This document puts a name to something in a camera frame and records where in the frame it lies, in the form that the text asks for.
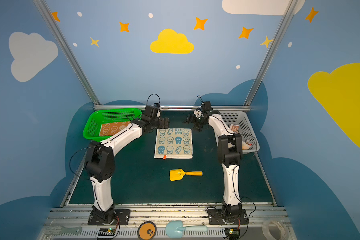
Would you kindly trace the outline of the teal patterned towel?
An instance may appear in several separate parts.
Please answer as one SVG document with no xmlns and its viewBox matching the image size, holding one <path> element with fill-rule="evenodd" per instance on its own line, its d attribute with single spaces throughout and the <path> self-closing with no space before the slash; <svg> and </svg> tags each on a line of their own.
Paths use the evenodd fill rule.
<svg viewBox="0 0 360 240">
<path fill-rule="evenodd" d="M 155 159 L 192 159 L 192 130 L 187 128 L 157 129 Z"/>
</svg>

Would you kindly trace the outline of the white plastic basket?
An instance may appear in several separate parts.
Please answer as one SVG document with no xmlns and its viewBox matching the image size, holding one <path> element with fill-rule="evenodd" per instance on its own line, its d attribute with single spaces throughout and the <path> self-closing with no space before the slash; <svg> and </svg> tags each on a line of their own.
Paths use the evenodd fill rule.
<svg viewBox="0 0 360 240">
<path fill-rule="evenodd" d="M 249 149 L 243 150 L 243 154 L 250 154 L 260 150 L 260 144 L 245 112 L 241 111 L 220 111 L 222 121 L 227 125 L 227 129 L 233 132 L 233 128 L 237 128 L 236 132 L 242 135 L 242 141 L 250 146 Z"/>
</svg>

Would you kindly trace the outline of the orange jellyfish pattern towel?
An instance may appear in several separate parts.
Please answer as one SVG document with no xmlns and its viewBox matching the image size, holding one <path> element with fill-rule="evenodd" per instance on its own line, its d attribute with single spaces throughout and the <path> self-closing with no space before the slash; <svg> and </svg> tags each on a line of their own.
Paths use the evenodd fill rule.
<svg viewBox="0 0 360 240">
<path fill-rule="evenodd" d="M 110 137 L 124 130 L 130 122 L 114 122 L 102 124 L 99 132 L 100 137 Z"/>
</svg>

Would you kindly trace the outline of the green plastic basket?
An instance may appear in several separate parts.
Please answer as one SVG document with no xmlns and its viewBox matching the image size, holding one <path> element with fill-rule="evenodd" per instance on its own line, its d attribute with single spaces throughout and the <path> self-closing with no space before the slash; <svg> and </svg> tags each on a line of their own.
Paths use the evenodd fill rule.
<svg viewBox="0 0 360 240">
<path fill-rule="evenodd" d="M 100 110 L 92 113 L 83 130 L 87 140 L 101 142 L 124 130 L 130 123 L 142 115 L 139 109 Z"/>
</svg>

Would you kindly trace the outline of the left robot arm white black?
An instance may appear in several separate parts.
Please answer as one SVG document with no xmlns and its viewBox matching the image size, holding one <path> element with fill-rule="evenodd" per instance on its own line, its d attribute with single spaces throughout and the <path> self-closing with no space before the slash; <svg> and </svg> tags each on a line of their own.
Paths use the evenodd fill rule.
<svg viewBox="0 0 360 240">
<path fill-rule="evenodd" d="M 161 105 L 147 105 L 141 118 L 119 133 L 101 142 L 92 142 L 86 154 L 85 169 L 90 177 L 94 193 L 94 205 L 88 225 L 116 225 L 117 214 L 112 198 L 111 179 L 116 169 L 115 156 L 132 141 L 155 129 L 168 129 L 169 118 L 161 117 Z"/>
</svg>

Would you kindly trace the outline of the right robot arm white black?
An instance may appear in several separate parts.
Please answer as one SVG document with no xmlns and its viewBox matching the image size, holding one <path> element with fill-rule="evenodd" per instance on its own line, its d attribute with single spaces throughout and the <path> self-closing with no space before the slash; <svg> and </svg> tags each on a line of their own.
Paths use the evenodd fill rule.
<svg viewBox="0 0 360 240">
<path fill-rule="evenodd" d="M 243 157 L 242 136 L 227 126 L 217 110 L 198 108 L 188 115 L 185 122 L 192 123 L 198 131 L 205 125 L 213 128 L 217 137 L 217 157 L 224 173 L 222 217 L 227 223 L 239 220 L 244 215 L 239 194 L 239 169 Z"/>
</svg>

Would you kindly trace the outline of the yellow toy shovel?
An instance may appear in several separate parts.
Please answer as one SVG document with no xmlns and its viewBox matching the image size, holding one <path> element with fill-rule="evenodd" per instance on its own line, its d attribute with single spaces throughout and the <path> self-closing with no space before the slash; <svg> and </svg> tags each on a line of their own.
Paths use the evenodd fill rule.
<svg viewBox="0 0 360 240">
<path fill-rule="evenodd" d="M 202 171 L 185 172 L 182 169 L 175 169 L 175 170 L 170 170 L 169 179 L 171 182 L 174 182 L 181 180 L 184 176 L 202 176 L 202 175 L 203 175 Z"/>
</svg>

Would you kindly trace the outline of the orange black round disc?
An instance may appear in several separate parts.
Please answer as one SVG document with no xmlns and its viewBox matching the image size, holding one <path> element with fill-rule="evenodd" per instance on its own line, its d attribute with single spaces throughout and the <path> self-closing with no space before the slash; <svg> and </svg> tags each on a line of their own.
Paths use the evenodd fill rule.
<svg viewBox="0 0 360 240">
<path fill-rule="evenodd" d="M 157 232 L 156 225 L 151 221 L 142 223 L 137 231 L 139 240 L 152 240 Z"/>
</svg>

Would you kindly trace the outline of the light blue toy shovel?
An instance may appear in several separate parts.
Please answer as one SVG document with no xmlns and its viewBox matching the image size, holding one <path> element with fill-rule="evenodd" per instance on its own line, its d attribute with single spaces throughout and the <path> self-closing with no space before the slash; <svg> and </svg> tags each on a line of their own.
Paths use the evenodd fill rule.
<svg viewBox="0 0 360 240">
<path fill-rule="evenodd" d="M 184 232 L 207 232 L 205 225 L 184 227 L 182 221 L 171 221 L 166 225 L 165 233 L 170 239 L 180 239 Z"/>
</svg>

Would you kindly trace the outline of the right electronics board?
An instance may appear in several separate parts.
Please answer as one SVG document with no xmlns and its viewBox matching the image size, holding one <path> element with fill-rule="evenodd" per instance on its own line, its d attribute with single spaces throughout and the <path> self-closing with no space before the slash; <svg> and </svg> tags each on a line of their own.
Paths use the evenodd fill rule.
<svg viewBox="0 0 360 240">
<path fill-rule="evenodd" d="M 240 238 L 240 230 L 237 228 L 224 228 L 225 240 L 238 240 Z"/>
</svg>

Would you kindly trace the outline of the electronics board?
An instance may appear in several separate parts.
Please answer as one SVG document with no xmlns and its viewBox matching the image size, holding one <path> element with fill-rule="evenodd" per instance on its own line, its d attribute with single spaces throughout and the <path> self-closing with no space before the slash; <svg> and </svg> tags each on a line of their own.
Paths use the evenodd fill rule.
<svg viewBox="0 0 360 240">
<path fill-rule="evenodd" d="M 97 240 L 113 240 L 117 235 L 115 228 L 99 229 Z"/>
<path fill-rule="evenodd" d="M 237 228 L 224 228 L 225 240 L 238 240 L 240 238 L 240 230 Z"/>
</svg>

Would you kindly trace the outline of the left electronics board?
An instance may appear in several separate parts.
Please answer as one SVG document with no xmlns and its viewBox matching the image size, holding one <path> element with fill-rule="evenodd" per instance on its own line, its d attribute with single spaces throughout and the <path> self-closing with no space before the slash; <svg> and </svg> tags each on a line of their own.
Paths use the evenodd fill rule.
<svg viewBox="0 0 360 240">
<path fill-rule="evenodd" d="M 97 240 L 113 240 L 117 235 L 115 228 L 99 229 Z"/>
</svg>

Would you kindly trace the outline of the clear tape roll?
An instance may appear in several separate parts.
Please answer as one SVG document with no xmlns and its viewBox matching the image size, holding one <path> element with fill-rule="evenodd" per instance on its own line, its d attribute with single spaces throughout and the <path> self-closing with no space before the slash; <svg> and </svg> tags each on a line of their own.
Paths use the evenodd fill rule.
<svg viewBox="0 0 360 240">
<path fill-rule="evenodd" d="M 277 219 L 264 221 L 262 231 L 266 240 L 288 240 L 290 235 L 287 226 Z"/>
</svg>

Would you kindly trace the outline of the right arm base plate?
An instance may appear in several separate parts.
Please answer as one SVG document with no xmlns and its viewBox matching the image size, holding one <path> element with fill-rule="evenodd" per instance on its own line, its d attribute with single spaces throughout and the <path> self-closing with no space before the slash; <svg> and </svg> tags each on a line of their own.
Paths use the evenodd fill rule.
<svg viewBox="0 0 360 240">
<path fill-rule="evenodd" d="M 249 222 L 244 209 L 229 211 L 228 209 L 207 208 L 210 225 L 245 225 Z"/>
</svg>

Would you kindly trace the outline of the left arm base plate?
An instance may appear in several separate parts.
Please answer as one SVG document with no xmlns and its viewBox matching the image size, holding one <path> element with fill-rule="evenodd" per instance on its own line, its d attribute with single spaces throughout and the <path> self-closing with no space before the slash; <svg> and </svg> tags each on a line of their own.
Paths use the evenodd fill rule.
<svg viewBox="0 0 360 240">
<path fill-rule="evenodd" d="M 93 208 L 88 220 L 88 226 L 113 226 L 116 224 L 126 226 L 129 223 L 130 214 L 131 210 L 109 209 L 103 212 Z"/>
</svg>

